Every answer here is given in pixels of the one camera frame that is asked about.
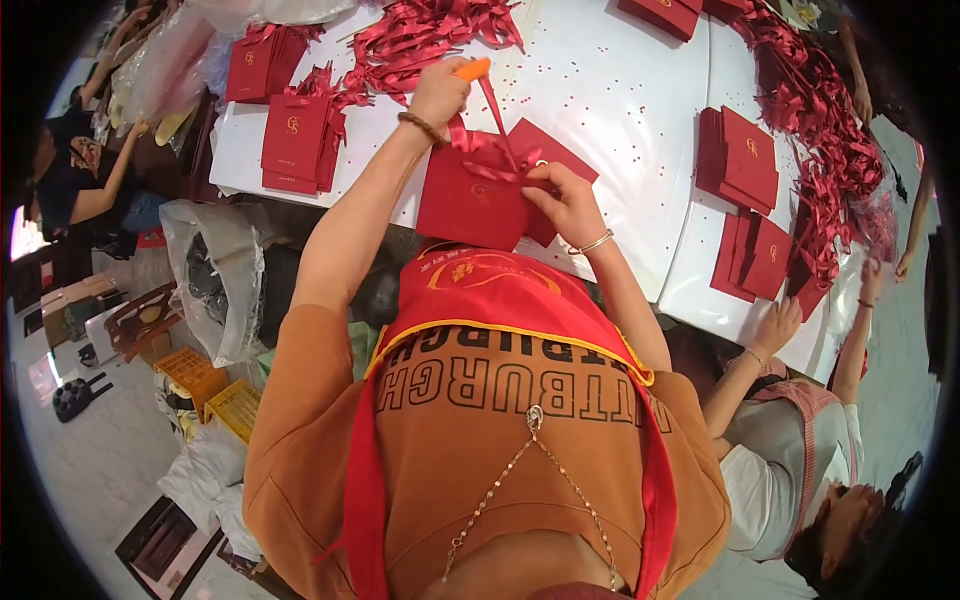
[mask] gold logo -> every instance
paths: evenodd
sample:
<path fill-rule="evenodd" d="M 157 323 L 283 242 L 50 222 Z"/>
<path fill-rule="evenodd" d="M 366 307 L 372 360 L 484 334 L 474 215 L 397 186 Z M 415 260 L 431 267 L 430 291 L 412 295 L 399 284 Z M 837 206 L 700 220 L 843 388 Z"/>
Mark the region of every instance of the gold logo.
<path fill-rule="evenodd" d="M 470 193 L 479 198 L 480 200 L 487 199 L 487 192 L 490 191 L 490 188 L 483 183 L 475 183 L 473 187 L 470 188 Z"/>

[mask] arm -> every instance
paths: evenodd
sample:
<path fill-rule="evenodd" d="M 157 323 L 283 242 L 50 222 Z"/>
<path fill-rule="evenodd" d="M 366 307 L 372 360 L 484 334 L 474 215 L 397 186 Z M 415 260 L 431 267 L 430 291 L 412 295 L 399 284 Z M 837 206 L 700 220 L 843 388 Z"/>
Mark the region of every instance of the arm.
<path fill-rule="evenodd" d="M 874 310 L 864 304 L 874 304 L 880 283 L 880 266 L 870 259 L 864 262 L 860 288 L 860 305 L 853 318 L 853 327 L 847 334 L 840 357 L 837 359 L 836 373 L 830 391 L 846 404 L 856 404 L 856 388 L 860 384 L 863 371 L 863 352 L 867 347 L 867 334 L 870 332 L 870 319 Z"/>
<path fill-rule="evenodd" d="M 550 219 L 557 232 L 574 248 L 583 248 L 607 233 L 589 181 L 576 176 L 559 162 L 532 170 L 531 180 L 549 180 L 560 193 L 557 199 L 537 187 L 523 187 L 523 195 Z M 612 239 L 589 250 L 590 268 L 607 301 L 610 320 L 648 369 L 673 371 L 663 331 L 623 253 Z"/>
<path fill-rule="evenodd" d="M 120 43 L 127 35 L 127 32 L 130 31 L 134 24 L 147 16 L 147 11 L 149 10 L 149 7 L 144 7 L 142 9 L 132 11 L 127 15 L 127 18 L 120 23 L 116 31 L 113 32 L 113 36 L 110 37 L 110 41 L 107 42 L 107 46 L 104 49 L 103 57 L 100 59 L 100 62 L 97 63 L 96 68 L 93 69 L 90 79 L 87 80 L 86 84 L 80 88 L 80 99 L 84 104 L 84 107 L 90 103 L 90 99 L 93 98 L 93 94 L 97 93 L 97 90 L 100 89 L 100 85 L 103 84 L 104 79 L 110 72 L 110 69 L 113 68 L 113 55 L 115 55 L 117 50 L 120 48 Z"/>
<path fill-rule="evenodd" d="M 102 189 L 86 189 L 77 194 L 77 201 L 73 204 L 73 213 L 70 215 L 70 225 L 92 219 L 113 207 L 113 201 L 116 200 L 117 192 L 120 191 L 120 183 L 123 182 L 123 177 L 127 173 L 127 167 L 130 166 L 133 144 L 136 138 L 149 128 L 145 121 L 137 121 L 127 135 L 127 139 L 124 140 L 123 148 L 120 149 L 120 155 L 113 163 L 106 185 Z"/>
<path fill-rule="evenodd" d="M 587 259 L 603 292 L 607 314 L 636 357 L 655 372 L 673 371 L 663 330 L 616 242 L 611 239 L 588 251 Z"/>
<path fill-rule="evenodd" d="M 853 109 L 867 126 L 874 118 L 874 107 L 870 99 L 870 89 L 867 87 L 867 76 L 863 72 L 863 65 L 860 63 L 860 55 L 856 52 L 856 36 L 853 33 L 852 20 L 845 14 L 838 15 L 840 27 L 837 34 L 840 41 L 843 42 L 844 50 L 847 51 L 847 59 L 850 61 L 850 69 L 853 71 Z"/>
<path fill-rule="evenodd" d="M 774 302 L 763 316 L 750 350 L 744 351 L 727 368 L 720 381 L 713 387 L 702 403 L 707 432 L 713 439 L 717 459 L 723 460 L 731 445 L 723 439 L 733 414 L 750 391 L 760 374 L 762 363 L 770 360 L 797 332 L 803 320 L 803 310 L 796 299 Z"/>
<path fill-rule="evenodd" d="M 468 61 L 444 60 L 420 75 L 410 111 L 440 131 L 463 105 L 469 84 L 454 75 Z M 383 241 L 396 200 L 430 147 L 430 138 L 400 123 L 350 190 L 314 228 L 300 259 L 290 303 L 319 304 L 345 313 Z"/>
<path fill-rule="evenodd" d="M 920 185 L 917 187 L 917 198 L 913 201 L 913 210 L 910 213 L 910 230 L 906 237 L 906 248 L 897 264 L 897 283 L 906 281 L 917 253 L 917 245 L 926 232 L 926 208 L 930 205 L 933 196 L 933 174 L 929 161 L 924 162 L 920 172 Z"/>

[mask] red satin ribbon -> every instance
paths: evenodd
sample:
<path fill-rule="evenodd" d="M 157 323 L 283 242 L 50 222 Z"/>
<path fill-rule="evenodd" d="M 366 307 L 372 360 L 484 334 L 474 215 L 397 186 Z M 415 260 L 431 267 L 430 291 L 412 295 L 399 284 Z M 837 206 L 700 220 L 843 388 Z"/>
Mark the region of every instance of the red satin ribbon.
<path fill-rule="evenodd" d="M 816 278 L 832 281 L 839 273 L 835 240 L 839 236 L 841 248 L 849 251 L 850 209 L 870 200 L 883 165 L 856 126 L 843 79 L 820 48 L 761 0 L 748 0 L 733 26 L 756 54 L 763 120 L 796 134 L 810 150 L 809 159 L 798 160 L 798 193 L 809 221 L 795 230 L 795 249 Z"/>
<path fill-rule="evenodd" d="M 440 60 L 477 35 L 495 46 L 523 41 L 507 0 L 397 0 L 384 7 L 383 18 L 350 43 L 356 64 L 344 86 L 357 96 L 369 90 L 389 94 L 407 106 L 423 67 Z"/>
<path fill-rule="evenodd" d="M 520 156 L 514 154 L 507 137 L 507 130 L 503 126 L 503 118 L 500 116 L 490 77 L 484 76 L 478 81 L 500 134 L 469 131 L 464 125 L 464 120 L 456 114 L 447 124 L 447 129 L 450 131 L 450 144 L 457 150 L 470 155 L 470 159 L 464 160 L 463 164 L 464 169 L 473 175 L 488 180 L 518 183 L 524 179 L 527 171 L 536 166 L 542 149 L 534 148 Z"/>

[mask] white plastic bag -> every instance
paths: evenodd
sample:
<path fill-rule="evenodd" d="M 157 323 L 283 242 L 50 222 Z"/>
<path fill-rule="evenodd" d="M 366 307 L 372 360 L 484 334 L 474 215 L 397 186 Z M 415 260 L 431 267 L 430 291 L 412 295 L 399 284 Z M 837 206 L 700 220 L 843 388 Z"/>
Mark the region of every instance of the white plastic bag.
<path fill-rule="evenodd" d="M 215 498 L 243 480 L 246 466 L 247 445 L 219 420 L 213 420 L 200 425 L 193 441 L 156 485 L 209 536 L 217 530 Z"/>
<path fill-rule="evenodd" d="M 259 563 L 263 557 L 263 551 L 243 522 L 243 484 L 231 486 L 220 492 L 214 498 L 214 511 L 220 521 L 220 528 L 230 540 L 233 554 Z"/>
<path fill-rule="evenodd" d="M 280 25 L 326 23 L 352 9 L 356 0 L 194 0 L 217 31 L 235 33 L 251 21 Z"/>
<path fill-rule="evenodd" d="M 217 206 L 175 200 L 160 207 L 160 222 L 184 318 L 204 345 L 213 366 L 226 367 L 251 359 L 262 308 L 264 263 L 260 240 L 270 237 L 263 206 Z M 218 277 L 223 293 L 204 293 L 208 288 L 197 285 L 196 254 L 188 254 L 191 246 L 197 249 L 198 234 L 209 261 L 205 276 L 207 280 Z"/>

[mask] cardboard box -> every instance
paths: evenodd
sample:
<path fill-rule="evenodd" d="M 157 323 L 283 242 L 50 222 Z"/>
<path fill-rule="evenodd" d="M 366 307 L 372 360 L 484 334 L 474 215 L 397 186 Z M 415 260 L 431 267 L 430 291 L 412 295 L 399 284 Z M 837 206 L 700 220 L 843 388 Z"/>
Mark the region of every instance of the cardboard box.
<path fill-rule="evenodd" d="M 106 275 L 100 273 L 44 294 L 40 298 L 40 315 L 50 348 L 55 348 L 70 339 L 63 326 L 63 311 L 67 304 L 84 298 L 102 296 L 111 290 L 113 290 L 113 283 Z"/>

